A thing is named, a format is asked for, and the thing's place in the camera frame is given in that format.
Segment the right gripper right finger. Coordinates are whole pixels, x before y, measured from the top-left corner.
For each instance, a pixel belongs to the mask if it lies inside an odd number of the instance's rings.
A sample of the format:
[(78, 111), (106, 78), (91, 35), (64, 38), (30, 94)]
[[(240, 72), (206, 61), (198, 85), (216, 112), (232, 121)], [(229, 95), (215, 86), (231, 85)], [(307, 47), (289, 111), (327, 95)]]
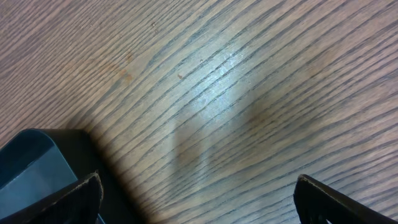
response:
[(298, 176), (294, 204), (301, 223), (397, 224), (305, 174)]

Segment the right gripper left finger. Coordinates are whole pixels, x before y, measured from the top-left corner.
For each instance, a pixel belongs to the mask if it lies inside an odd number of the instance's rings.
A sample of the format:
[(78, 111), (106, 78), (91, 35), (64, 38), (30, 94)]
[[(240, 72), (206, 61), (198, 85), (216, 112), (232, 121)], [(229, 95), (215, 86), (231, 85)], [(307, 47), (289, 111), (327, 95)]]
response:
[(93, 172), (42, 200), (1, 219), (1, 224), (94, 224), (103, 200), (99, 173)]

